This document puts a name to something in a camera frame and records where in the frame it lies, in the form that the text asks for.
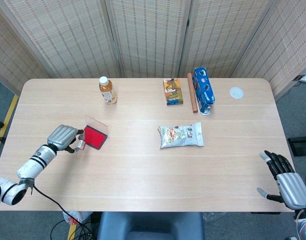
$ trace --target brown cylinder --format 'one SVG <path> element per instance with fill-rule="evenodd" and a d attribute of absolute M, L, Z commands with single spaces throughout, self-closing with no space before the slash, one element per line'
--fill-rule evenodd
<path fill-rule="evenodd" d="M 195 89 L 194 89 L 193 78 L 192 78 L 191 73 L 187 74 L 187 81 L 188 81 L 189 95 L 191 96 L 192 110 L 193 110 L 193 113 L 197 113 L 198 108 L 197 108 Z"/>

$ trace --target chair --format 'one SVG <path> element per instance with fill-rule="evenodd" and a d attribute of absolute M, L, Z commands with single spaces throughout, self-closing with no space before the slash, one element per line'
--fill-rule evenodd
<path fill-rule="evenodd" d="M 204 240 L 200 212 L 104 212 L 98 240 Z"/>

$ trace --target plastic bottle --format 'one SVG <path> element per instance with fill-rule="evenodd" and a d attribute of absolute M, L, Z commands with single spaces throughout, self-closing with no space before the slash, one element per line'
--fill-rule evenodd
<path fill-rule="evenodd" d="M 99 78 L 99 89 L 107 104 L 114 104 L 117 102 L 117 96 L 113 84 L 107 77 L 101 76 Z"/>

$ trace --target round plastic lid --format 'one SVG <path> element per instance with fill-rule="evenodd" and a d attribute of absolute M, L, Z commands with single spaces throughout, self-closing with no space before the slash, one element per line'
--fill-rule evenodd
<path fill-rule="evenodd" d="M 108 84 L 108 78 L 105 77 L 105 76 L 101 76 L 101 77 L 99 78 L 99 83 L 100 83 L 101 85 L 103 85 L 103 86 L 106 86 L 106 85 Z"/>
<path fill-rule="evenodd" d="M 241 99 L 244 96 L 244 92 L 239 87 L 233 87 L 229 90 L 229 94 L 236 99 Z"/>

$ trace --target cable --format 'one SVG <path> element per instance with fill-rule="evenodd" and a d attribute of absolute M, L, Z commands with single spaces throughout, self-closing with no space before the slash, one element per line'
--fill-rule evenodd
<path fill-rule="evenodd" d="M 304 210 L 302 209 L 298 215 L 296 216 L 296 232 L 297 232 L 297 236 L 298 236 L 298 240 L 301 240 L 300 236 L 299 236 L 299 232 L 298 232 L 298 218 L 299 216 L 304 212 Z"/>
<path fill-rule="evenodd" d="M 82 224 L 80 221 L 78 221 L 76 218 L 74 218 L 72 215 L 70 215 L 65 209 L 63 209 L 63 207 L 62 207 L 58 202 L 56 202 L 56 201 L 55 201 L 54 199 L 52 199 L 50 196 L 47 196 L 46 194 L 42 193 L 35 185 L 34 185 L 34 189 L 36 189 L 36 191 L 39 192 L 39 193 L 40 193 L 41 195 L 43 195 L 44 197 L 46 197 L 46 198 L 48 198 L 49 200 L 51 200 L 51 201 L 53 201 L 54 203 L 56 203 L 64 213 L 66 213 L 68 216 L 70 216 L 72 219 L 74 219 L 76 222 L 78 222 L 79 225 L 83 226 L 83 227 L 86 228 L 90 233 L 92 233 L 92 231 L 90 231 L 89 228 L 88 228 L 86 225 Z"/>
<path fill-rule="evenodd" d="M 81 231 L 80 231 L 80 233 L 79 233 L 79 235 L 76 236 L 76 237 L 74 237 L 74 238 L 72 238 L 72 235 L 73 235 L 79 228 L 82 228 Z M 76 230 L 75 230 L 75 231 L 70 235 L 70 237 L 68 238 L 68 240 L 76 240 L 76 239 L 78 239 L 78 240 L 89 240 L 89 239 L 93 239 L 93 237 L 92 237 L 92 233 L 91 233 L 91 232 L 85 232 L 84 227 L 79 226 L 78 228 L 76 228 Z"/>
<path fill-rule="evenodd" d="M 300 85 L 301 85 L 301 83 L 302 83 L 302 82 L 299 82 L 299 84 L 297 84 L 297 85 L 293 85 L 293 86 L 294 86 L 294 87 L 300 86 Z M 287 91 L 287 93 L 285 93 L 283 96 L 281 96 L 281 97 L 280 97 L 280 99 L 281 99 L 282 97 L 284 97 L 284 96 L 288 95 L 288 94 L 289 94 L 289 92 L 291 91 L 291 89 L 292 89 L 292 88 L 290 88 L 290 89 Z"/>
<path fill-rule="evenodd" d="M 55 227 L 56 227 L 58 224 L 60 224 L 60 223 L 62 223 L 62 222 L 65 222 L 65 220 L 61 220 L 61 221 L 59 221 L 58 223 L 56 223 L 56 224 L 53 226 L 53 228 L 52 228 L 52 230 L 51 230 L 51 240 L 53 240 L 53 238 L 52 238 L 53 230 L 55 229 Z"/>
<path fill-rule="evenodd" d="M 82 228 L 81 225 L 79 225 L 79 226 L 75 229 L 75 231 L 72 232 L 72 234 L 69 236 L 68 240 L 73 240 L 73 238 L 72 238 L 73 234 L 75 234 L 75 233 L 77 232 L 77 230 L 80 229 L 80 228 Z"/>
<path fill-rule="evenodd" d="M 298 235 L 301 234 L 301 232 L 302 232 L 302 230 L 304 229 L 305 226 L 306 226 L 306 223 L 301 227 L 301 229 L 299 230 L 299 234 Z"/>

